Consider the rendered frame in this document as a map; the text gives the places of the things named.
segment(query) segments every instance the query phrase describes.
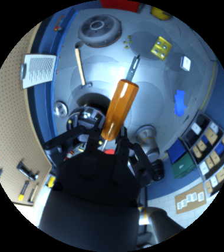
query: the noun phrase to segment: hammer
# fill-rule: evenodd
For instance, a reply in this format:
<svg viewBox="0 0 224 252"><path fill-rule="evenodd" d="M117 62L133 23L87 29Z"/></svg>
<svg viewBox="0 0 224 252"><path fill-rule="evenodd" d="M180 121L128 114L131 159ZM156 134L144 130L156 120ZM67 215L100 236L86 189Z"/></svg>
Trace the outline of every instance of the hammer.
<svg viewBox="0 0 224 252"><path fill-rule="evenodd" d="M34 203L34 202L33 202L33 198L34 198L34 196L35 196L35 193L36 193L37 188L38 188L38 185L36 185L35 190L34 190L34 192L32 193L31 200L28 200L28 203L31 203L31 204Z"/></svg>

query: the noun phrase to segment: pegboard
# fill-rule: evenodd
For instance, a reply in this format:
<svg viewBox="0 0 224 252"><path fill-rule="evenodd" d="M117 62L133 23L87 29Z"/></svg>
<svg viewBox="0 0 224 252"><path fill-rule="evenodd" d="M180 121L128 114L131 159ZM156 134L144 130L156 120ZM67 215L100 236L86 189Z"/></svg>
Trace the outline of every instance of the pegboard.
<svg viewBox="0 0 224 252"><path fill-rule="evenodd" d="M31 45L41 23L31 29L16 44L0 69L0 184L9 199L18 205L32 207L48 177L52 165L36 135L28 105L27 90L20 90L20 67L22 54L31 52ZM22 161L34 174L30 180L17 170ZM18 197L26 181L29 185L23 201ZM28 203L38 185L33 204Z"/></svg>

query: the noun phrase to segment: clipboard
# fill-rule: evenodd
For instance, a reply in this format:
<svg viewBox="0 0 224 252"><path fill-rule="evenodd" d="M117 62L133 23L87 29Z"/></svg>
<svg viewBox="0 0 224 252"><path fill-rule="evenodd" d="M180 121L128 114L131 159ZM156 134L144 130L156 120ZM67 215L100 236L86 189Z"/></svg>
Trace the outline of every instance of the clipboard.
<svg viewBox="0 0 224 252"><path fill-rule="evenodd" d="M23 54L20 69L20 90L53 80L57 55Z"/></svg>

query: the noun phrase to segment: paper note on corkboard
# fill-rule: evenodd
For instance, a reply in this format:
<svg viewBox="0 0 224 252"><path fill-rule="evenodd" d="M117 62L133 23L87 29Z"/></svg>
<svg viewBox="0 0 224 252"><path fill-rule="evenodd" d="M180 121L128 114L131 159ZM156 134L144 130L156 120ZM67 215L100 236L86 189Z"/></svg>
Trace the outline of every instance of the paper note on corkboard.
<svg viewBox="0 0 224 252"><path fill-rule="evenodd" d="M206 194L203 183L175 196L176 214L183 214L206 204Z"/></svg>

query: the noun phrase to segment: orange tool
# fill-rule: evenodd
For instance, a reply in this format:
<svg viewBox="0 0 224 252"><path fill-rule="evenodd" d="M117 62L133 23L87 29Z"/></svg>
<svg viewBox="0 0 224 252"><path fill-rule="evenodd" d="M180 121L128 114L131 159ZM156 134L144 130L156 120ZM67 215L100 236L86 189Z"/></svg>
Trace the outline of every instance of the orange tool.
<svg viewBox="0 0 224 252"><path fill-rule="evenodd" d="M138 90L139 86L137 84L126 79L119 80L101 132L101 136L105 140L112 141L116 139Z"/></svg>

